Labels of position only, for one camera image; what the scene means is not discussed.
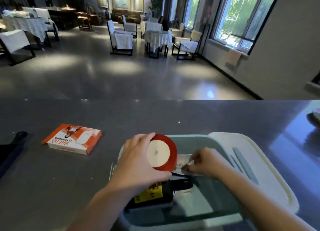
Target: red ribbon spool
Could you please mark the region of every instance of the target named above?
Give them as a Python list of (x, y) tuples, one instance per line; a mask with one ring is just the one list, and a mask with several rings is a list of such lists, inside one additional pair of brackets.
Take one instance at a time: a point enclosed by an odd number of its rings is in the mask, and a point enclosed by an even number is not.
[(154, 136), (154, 138), (151, 139), (151, 141), (153, 141), (153, 140), (160, 140), (160, 141), (165, 142), (166, 145), (168, 145), (169, 150), (170, 150), (170, 156), (169, 156), (168, 160), (166, 161), (166, 163), (159, 166), (159, 167), (153, 167), (153, 168), (155, 170), (159, 170), (159, 171), (169, 171), (169, 172), (174, 171), (174, 169), (176, 168), (176, 165), (177, 165), (177, 161), (178, 161), (177, 147), (174, 144), (174, 142), (169, 137), (161, 135), (161, 134), (156, 134)]

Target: wooden chair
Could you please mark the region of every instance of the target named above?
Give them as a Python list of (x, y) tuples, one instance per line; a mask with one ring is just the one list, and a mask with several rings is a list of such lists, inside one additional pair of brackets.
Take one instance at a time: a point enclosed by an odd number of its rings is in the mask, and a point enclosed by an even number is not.
[(92, 26), (90, 23), (90, 15), (83, 12), (77, 12), (77, 19), (79, 24), (79, 30), (82, 30), (82, 29), (92, 30)]

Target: gray floor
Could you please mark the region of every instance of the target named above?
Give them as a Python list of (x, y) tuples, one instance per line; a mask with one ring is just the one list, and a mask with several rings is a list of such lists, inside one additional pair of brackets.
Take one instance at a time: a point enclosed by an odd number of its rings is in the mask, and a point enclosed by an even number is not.
[(201, 59), (176, 61), (171, 51), (167, 59), (148, 58), (140, 38), (134, 39), (132, 57), (110, 55), (106, 26), (94, 32), (74, 28), (59, 36), (56, 42), (52, 33), (52, 48), (14, 67), (0, 59), (0, 98), (253, 99)]

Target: white spool center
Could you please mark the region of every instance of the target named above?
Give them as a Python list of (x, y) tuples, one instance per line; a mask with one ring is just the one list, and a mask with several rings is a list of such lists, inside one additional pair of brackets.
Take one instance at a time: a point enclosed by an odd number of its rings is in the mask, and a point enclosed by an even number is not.
[(150, 142), (146, 151), (146, 157), (151, 167), (160, 167), (164, 165), (170, 157), (169, 146), (161, 140), (153, 140)]

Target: potted plant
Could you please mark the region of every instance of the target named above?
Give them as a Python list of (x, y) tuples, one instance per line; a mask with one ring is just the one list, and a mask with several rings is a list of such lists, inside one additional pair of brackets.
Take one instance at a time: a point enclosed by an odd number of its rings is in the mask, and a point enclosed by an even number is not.
[(160, 4), (156, 0), (151, 0), (151, 7), (149, 6), (149, 9), (152, 11), (152, 17), (155, 16), (155, 10), (160, 10)]

